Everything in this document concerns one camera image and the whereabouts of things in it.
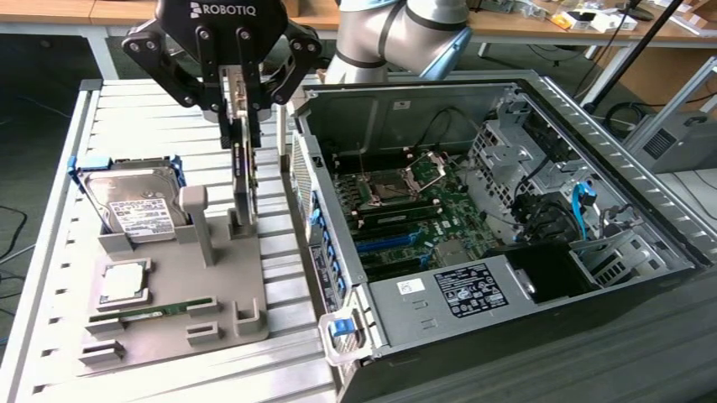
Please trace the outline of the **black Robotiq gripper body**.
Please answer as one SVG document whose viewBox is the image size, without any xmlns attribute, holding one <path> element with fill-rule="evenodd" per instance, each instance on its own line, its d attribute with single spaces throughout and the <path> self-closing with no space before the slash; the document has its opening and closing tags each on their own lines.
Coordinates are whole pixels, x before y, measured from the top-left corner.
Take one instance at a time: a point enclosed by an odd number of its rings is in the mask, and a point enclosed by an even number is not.
<svg viewBox="0 0 717 403">
<path fill-rule="evenodd" d="M 196 62 L 208 45 L 215 65 L 260 64 L 288 27 L 280 1 L 159 1 L 155 20 Z"/>
</svg>

